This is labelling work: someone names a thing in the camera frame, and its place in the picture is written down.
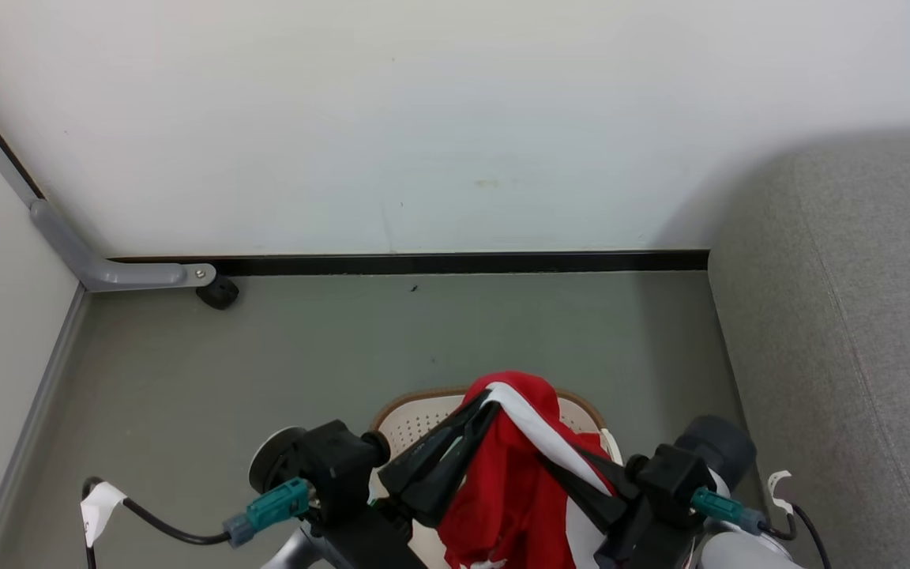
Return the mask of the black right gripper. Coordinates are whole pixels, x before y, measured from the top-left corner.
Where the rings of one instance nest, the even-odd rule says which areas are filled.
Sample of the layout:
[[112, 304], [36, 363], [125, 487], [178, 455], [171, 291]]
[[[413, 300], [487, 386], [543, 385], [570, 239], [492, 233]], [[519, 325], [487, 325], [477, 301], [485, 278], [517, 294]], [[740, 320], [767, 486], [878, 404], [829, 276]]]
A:
[[602, 449], [573, 450], [585, 467], [568, 471], [542, 456], [541, 464], [601, 533], [610, 533], [624, 518], [627, 501], [619, 496], [637, 497], [627, 519], [629, 539], [694, 539], [703, 533], [705, 516], [692, 500], [700, 488], [718, 489], [711, 474], [718, 466], [718, 450], [708, 444], [660, 444], [652, 456], [633, 454], [625, 465]]

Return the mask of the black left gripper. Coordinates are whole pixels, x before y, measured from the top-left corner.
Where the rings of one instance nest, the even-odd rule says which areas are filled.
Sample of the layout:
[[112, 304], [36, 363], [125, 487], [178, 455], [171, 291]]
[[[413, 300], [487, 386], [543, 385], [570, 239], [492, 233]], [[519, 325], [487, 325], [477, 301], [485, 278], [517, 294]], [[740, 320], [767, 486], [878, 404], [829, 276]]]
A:
[[400, 497], [420, 525], [438, 527], [501, 410], [490, 396], [479, 392], [387, 465], [390, 445], [376, 430], [355, 435], [333, 419], [301, 435], [293, 451], [300, 478], [314, 487], [319, 522], [343, 525], [364, 511], [370, 476], [384, 465], [378, 471], [384, 490]]

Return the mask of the red and white clothing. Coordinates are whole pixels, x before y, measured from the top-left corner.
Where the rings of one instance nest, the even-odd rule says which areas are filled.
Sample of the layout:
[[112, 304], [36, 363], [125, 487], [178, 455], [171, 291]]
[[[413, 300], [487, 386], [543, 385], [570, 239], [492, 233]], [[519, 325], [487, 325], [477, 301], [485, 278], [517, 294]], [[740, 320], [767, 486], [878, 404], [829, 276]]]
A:
[[485, 375], [465, 395], [496, 411], [438, 527], [451, 569], [597, 569], [604, 535], [544, 461], [567, 469], [604, 495], [607, 479], [582, 457], [607, 457], [602, 437], [561, 421], [556, 389], [527, 372]]

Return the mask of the cream perforated laundry basket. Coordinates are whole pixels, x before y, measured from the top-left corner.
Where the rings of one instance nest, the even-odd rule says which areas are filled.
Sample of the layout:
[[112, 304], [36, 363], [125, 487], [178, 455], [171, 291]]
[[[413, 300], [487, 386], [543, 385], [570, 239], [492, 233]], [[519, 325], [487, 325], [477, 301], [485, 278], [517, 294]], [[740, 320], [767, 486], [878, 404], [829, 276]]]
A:
[[[467, 391], [468, 386], [455, 386], [404, 394], [382, 408], [370, 428], [385, 436], [391, 457], [396, 458], [453, 413]], [[607, 456], [618, 465], [624, 464], [616, 439], [595, 406], [570, 391], [558, 389], [557, 394], [560, 420], [576, 433], [598, 435]], [[451, 569], [444, 558], [446, 550], [436, 529], [413, 522], [409, 547], [427, 569]]]

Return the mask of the black baseboard strip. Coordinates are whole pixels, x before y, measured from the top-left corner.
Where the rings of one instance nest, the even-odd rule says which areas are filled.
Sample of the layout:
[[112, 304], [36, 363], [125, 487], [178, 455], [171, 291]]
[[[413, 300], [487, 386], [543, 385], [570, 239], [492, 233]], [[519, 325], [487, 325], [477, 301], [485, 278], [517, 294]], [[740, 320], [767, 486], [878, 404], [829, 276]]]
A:
[[708, 250], [123, 257], [123, 263], [210, 264], [228, 277], [704, 271]]

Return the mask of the black round rubber foot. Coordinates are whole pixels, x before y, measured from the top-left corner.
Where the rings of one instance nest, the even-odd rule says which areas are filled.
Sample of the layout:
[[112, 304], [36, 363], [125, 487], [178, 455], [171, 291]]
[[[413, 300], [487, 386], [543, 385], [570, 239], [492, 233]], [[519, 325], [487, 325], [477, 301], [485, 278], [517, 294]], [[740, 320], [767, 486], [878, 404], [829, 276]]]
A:
[[227, 310], [228, 307], [234, 305], [239, 298], [239, 294], [241, 294], [241, 291], [239, 291], [238, 285], [230, 277], [225, 277], [223, 274], [216, 274], [209, 284], [195, 288], [195, 295], [206, 306], [213, 307], [214, 310], [218, 311]]

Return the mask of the grey fabric sofa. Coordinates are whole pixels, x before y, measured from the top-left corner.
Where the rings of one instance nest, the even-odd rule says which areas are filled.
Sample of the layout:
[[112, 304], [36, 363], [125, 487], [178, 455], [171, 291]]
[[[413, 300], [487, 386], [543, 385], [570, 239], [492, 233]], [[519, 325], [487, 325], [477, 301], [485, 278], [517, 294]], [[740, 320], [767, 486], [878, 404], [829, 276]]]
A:
[[761, 479], [834, 569], [910, 569], [910, 130], [755, 166], [708, 274]]

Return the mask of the grey metal floor bracket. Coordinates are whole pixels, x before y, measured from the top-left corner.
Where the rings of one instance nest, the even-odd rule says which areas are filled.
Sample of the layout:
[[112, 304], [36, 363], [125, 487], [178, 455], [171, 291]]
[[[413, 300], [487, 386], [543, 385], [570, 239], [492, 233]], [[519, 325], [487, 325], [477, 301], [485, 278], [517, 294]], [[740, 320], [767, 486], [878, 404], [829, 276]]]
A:
[[50, 202], [36, 199], [29, 210], [33, 226], [90, 292], [201, 288], [217, 277], [216, 267], [208, 263], [113, 262], [80, 237]]

